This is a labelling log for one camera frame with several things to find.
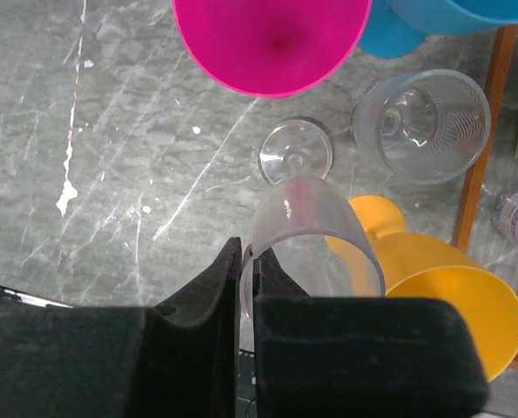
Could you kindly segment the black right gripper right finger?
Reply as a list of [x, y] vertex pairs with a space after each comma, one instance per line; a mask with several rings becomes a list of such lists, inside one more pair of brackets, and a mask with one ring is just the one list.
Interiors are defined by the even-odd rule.
[[459, 312], [426, 298], [312, 297], [252, 264], [260, 417], [471, 417], [489, 387]]

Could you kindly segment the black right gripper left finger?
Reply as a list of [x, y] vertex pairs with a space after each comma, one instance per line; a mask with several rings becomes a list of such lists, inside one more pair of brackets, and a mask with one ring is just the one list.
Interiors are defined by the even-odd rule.
[[0, 286], [0, 417], [233, 417], [242, 245], [154, 307]]

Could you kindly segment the yellow wine glass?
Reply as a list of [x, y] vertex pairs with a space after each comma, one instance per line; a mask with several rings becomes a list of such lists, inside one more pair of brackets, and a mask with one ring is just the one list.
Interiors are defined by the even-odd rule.
[[325, 240], [336, 266], [323, 291], [443, 300], [466, 322], [488, 380], [514, 360], [518, 298], [503, 280], [453, 246], [407, 232], [400, 208], [379, 195], [336, 195], [320, 209], [335, 223]]

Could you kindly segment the patterned clear wine glass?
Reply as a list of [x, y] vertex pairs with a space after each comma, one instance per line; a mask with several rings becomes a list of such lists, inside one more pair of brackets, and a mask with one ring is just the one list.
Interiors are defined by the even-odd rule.
[[354, 104], [350, 132], [376, 164], [417, 185], [448, 182], [481, 156], [492, 116], [471, 77], [437, 69], [375, 84]]

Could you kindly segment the pink wine glass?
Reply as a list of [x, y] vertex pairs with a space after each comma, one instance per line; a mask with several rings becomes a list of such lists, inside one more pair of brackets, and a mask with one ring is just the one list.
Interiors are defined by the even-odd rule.
[[179, 34], [195, 63], [253, 97], [306, 91], [349, 57], [372, 4], [357, 0], [177, 0]]

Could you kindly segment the blue wine glass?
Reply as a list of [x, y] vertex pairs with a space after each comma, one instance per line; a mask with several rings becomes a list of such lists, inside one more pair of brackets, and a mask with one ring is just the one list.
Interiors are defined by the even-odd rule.
[[510, 24], [518, 24], [518, 0], [373, 1], [359, 47], [375, 57], [396, 58], [430, 35], [466, 35]]

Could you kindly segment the wooden dish rack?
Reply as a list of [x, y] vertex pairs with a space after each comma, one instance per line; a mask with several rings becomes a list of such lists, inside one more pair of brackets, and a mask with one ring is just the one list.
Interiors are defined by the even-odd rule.
[[482, 327], [508, 319], [500, 337], [483, 345], [488, 360], [508, 355], [500, 367], [505, 371], [518, 369], [518, 246], [498, 232], [492, 217], [501, 195], [518, 192], [518, 25], [495, 34], [485, 92], [493, 117], [490, 137], [464, 180], [452, 243], [510, 288], [479, 319]]

